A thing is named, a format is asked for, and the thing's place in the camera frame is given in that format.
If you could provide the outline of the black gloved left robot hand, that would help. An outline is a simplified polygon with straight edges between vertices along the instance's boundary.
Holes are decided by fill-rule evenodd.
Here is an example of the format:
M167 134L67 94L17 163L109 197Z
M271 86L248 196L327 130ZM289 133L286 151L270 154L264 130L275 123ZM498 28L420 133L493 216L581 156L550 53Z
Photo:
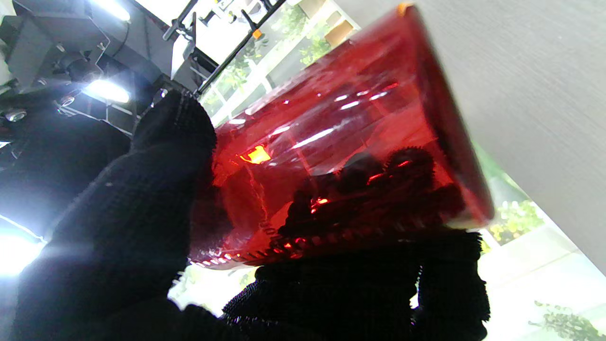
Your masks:
M11 341L482 341L490 318L481 237L262 266L224 315L168 298L190 244L214 128L170 91L53 225L21 273Z

